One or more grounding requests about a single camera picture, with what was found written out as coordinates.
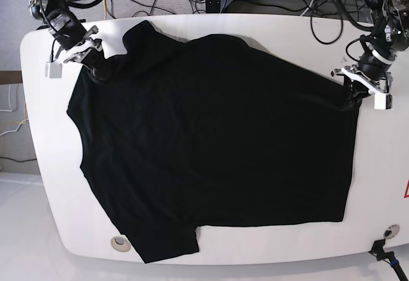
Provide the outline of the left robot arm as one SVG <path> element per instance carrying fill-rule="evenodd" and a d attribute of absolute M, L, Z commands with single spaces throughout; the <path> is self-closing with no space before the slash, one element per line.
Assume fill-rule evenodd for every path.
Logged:
<path fill-rule="evenodd" d="M 336 0 L 342 14 L 356 27 L 368 32 L 355 39 L 364 50 L 351 66 L 335 69 L 331 75 L 344 77 L 356 102 L 374 96 L 374 108 L 392 108 L 392 75 L 389 68 L 398 52 L 408 49 L 408 5 L 404 0 L 363 0 L 370 9 L 373 25 L 365 27 L 354 21 L 341 0 Z"/>

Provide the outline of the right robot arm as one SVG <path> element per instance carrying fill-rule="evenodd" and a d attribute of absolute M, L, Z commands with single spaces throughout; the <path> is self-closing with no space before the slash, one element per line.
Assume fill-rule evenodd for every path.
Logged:
<path fill-rule="evenodd" d="M 93 38 L 98 28 L 92 26 L 86 29 L 70 8 L 86 9 L 96 6 L 103 0 L 91 3 L 75 3 L 71 0 L 30 0 L 29 12 L 36 20 L 41 20 L 48 26 L 48 31 L 59 43 L 62 55 L 50 58 L 45 64 L 45 76 L 50 79 L 62 77 L 65 63 L 73 62 L 83 65 L 93 82 L 105 82 L 112 75 L 113 68 L 105 58 L 102 40 Z"/>

